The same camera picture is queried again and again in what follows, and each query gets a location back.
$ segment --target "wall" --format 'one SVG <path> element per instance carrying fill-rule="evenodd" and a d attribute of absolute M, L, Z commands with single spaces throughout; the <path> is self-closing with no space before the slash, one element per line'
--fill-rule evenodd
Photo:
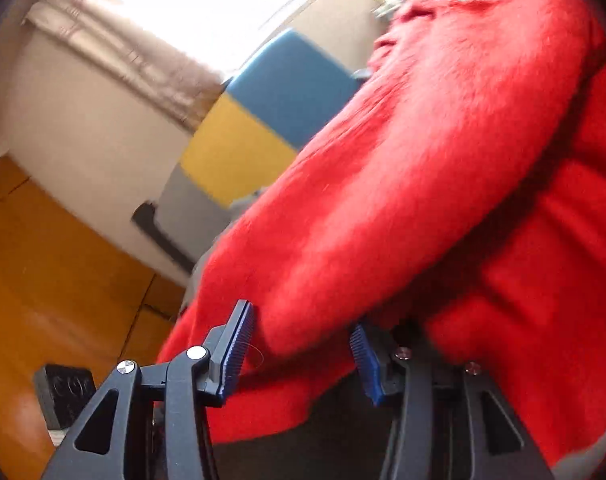
<path fill-rule="evenodd" d="M 19 0 L 0 30 L 0 152 L 70 212 L 177 283 L 186 275 L 130 221 L 156 199 L 189 135 L 55 40 L 19 26 Z M 311 0 L 295 27 L 347 70 L 365 66 L 383 31 L 372 0 Z"/>

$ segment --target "yellow panel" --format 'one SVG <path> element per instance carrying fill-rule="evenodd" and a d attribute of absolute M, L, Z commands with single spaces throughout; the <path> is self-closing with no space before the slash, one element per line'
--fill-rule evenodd
<path fill-rule="evenodd" d="M 209 111 L 181 157 L 185 173 L 216 202 L 229 206 L 269 186 L 296 150 L 228 94 Z"/>

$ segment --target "curtain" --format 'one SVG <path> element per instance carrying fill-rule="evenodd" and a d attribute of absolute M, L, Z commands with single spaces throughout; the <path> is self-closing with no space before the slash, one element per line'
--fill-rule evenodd
<path fill-rule="evenodd" d="M 144 30 L 120 0 L 38 0 L 26 19 L 194 131 L 222 74 Z"/>

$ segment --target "red fabric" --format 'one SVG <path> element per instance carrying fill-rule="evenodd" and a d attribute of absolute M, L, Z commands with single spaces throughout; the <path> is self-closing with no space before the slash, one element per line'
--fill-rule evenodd
<path fill-rule="evenodd" d="M 169 360 L 257 306 L 214 441 L 302 422 L 346 327 L 423 320 L 549 463 L 606 430 L 606 43 L 580 0 L 411 0 L 374 76 L 219 241 Z"/>

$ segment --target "blue panel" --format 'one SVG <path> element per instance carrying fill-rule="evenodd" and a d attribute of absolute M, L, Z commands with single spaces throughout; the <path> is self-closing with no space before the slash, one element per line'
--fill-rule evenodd
<path fill-rule="evenodd" d="M 342 67 L 294 30 L 266 44 L 227 87 L 234 99 L 296 149 L 358 90 Z"/>

